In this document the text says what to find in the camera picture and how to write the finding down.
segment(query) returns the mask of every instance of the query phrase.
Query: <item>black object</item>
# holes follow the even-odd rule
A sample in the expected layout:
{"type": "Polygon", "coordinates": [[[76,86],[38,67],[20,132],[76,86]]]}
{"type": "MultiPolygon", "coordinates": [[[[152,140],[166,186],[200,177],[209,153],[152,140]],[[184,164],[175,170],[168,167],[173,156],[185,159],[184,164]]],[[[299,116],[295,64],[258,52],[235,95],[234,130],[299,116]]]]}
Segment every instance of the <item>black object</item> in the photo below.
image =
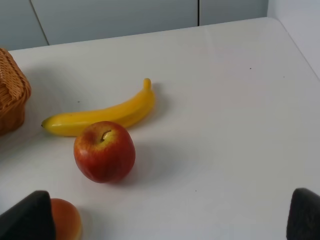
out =
{"type": "Polygon", "coordinates": [[[35,191],[0,215],[0,240],[55,240],[47,191],[35,191]]]}
{"type": "Polygon", "coordinates": [[[306,188],[293,192],[287,240],[320,240],[320,196],[306,188]]]}

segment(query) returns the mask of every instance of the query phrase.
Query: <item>banana tip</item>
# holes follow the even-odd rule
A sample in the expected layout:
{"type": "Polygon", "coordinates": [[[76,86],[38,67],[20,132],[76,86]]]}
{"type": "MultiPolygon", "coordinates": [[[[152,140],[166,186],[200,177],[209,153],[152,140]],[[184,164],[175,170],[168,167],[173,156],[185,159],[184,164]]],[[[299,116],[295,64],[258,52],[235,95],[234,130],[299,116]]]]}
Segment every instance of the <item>banana tip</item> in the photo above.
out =
{"type": "Polygon", "coordinates": [[[148,90],[148,89],[151,89],[151,86],[152,84],[151,84],[150,78],[145,78],[143,80],[143,88],[148,90]]]}

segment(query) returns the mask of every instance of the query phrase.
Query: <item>wicker basket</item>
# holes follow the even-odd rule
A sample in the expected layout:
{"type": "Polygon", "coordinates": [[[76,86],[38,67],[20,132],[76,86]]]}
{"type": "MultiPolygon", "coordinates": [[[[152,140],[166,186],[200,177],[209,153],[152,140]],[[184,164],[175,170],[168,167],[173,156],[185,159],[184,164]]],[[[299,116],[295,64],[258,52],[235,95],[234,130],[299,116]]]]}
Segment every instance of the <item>wicker basket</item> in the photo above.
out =
{"type": "Polygon", "coordinates": [[[30,85],[11,54],[0,48],[0,136],[16,130],[25,121],[25,103],[30,85]]]}

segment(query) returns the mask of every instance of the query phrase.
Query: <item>red apple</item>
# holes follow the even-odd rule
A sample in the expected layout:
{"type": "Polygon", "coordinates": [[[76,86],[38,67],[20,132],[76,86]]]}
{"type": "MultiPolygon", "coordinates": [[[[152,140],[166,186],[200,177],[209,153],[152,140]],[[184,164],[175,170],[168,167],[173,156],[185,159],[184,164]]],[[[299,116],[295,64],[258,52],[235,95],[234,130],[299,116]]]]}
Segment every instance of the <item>red apple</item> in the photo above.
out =
{"type": "Polygon", "coordinates": [[[110,121],[88,126],[74,141],[75,162],[96,183],[122,180],[136,159],[134,143],[127,130],[110,121]]]}

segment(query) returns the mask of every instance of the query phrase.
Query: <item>yellow banana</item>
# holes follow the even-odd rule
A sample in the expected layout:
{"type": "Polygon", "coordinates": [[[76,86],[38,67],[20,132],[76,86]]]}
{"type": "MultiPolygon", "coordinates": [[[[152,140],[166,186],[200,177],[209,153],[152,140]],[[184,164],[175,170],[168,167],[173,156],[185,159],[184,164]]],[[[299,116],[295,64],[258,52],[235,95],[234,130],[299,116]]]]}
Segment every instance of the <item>yellow banana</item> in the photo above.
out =
{"type": "Polygon", "coordinates": [[[143,89],[130,100],[106,109],[61,113],[42,122],[49,133],[60,136],[78,136],[91,124],[110,121],[127,128],[142,120],[155,105],[151,80],[145,78],[143,89]]]}

